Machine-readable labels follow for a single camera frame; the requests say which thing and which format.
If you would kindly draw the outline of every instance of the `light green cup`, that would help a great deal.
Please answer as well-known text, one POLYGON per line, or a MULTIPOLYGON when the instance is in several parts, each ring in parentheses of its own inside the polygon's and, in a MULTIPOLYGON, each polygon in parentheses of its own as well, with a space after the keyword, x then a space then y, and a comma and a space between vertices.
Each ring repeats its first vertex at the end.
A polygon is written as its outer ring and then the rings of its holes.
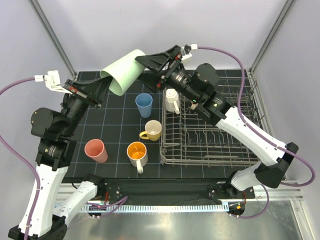
POLYGON ((100 71, 101 78, 113 77, 109 89, 114 94, 122 96, 145 70, 145 67, 135 60, 137 56, 145 56, 145 53, 139 49, 133 50, 100 71))

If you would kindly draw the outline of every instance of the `white wall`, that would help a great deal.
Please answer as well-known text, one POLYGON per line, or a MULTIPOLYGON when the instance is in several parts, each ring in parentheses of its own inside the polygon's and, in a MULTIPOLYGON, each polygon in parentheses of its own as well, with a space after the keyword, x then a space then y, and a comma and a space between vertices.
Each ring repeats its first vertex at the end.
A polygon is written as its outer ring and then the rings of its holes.
MULTIPOLYGON (((2 0, 0 21, 0 89, 52 69, 59 70, 62 82, 71 78, 28 1, 2 0)), ((24 83, 0 96, 0 134, 34 166, 40 139, 30 134, 31 115, 40 107, 59 110, 62 98, 43 82, 24 83)), ((34 176, 2 144, 0 161, 0 239, 7 239, 27 208, 34 176)))
MULTIPOLYGON (((320 232, 319 12, 319 0, 296 1, 255 76, 275 136, 298 144, 298 153, 318 174, 312 185, 303 188, 303 196, 320 232)), ((287 176, 302 183, 310 178, 310 171, 294 160, 287 176)))
MULTIPOLYGON (((40 0, 76 70, 100 70, 141 49, 163 52, 198 44, 229 51, 251 67, 285 0, 40 0)), ((187 68, 209 62, 237 69, 220 53, 194 54, 187 68)))

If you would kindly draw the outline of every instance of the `yellow mug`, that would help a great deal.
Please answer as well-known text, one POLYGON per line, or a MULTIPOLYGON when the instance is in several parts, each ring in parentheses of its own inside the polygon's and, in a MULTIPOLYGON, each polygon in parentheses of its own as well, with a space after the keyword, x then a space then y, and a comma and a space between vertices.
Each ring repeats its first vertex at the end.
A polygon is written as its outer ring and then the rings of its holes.
POLYGON ((145 131, 139 134, 141 139, 157 141, 161 137, 162 125, 156 120, 148 121, 145 125, 145 131))

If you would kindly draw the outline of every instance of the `white mug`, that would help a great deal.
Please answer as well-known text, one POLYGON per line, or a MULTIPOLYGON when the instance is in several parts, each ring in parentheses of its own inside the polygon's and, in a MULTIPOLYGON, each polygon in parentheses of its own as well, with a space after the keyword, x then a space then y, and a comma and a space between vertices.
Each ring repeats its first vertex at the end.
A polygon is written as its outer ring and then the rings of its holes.
POLYGON ((144 172, 144 166, 148 162, 146 145, 142 142, 135 141, 128 146, 126 154, 128 155, 131 164, 136 167, 138 173, 142 174, 144 172))
POLYGON ((165 91, 165 109, 168 112, 180 113, 179 94, 173 88, 165 91))

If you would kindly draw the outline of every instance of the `dish rack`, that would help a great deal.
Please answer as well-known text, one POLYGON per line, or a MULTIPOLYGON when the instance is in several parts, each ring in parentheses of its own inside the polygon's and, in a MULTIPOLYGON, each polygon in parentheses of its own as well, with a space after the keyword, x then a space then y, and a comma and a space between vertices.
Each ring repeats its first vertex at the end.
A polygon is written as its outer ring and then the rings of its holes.
MULTIPOLYGON (((257 81, 248 71, 247 75, 241 97, 242 113, 269 132, 257 81)), ((236 104, 240 82, 239 77, 221 77, 217 90, 236 104)), ((166 89, 162 99, 162 164, 249 167, 259 161, 235 137, 199 118, 186 97, 179 95, 180 114, 166 111, 165 97, 166 89)))

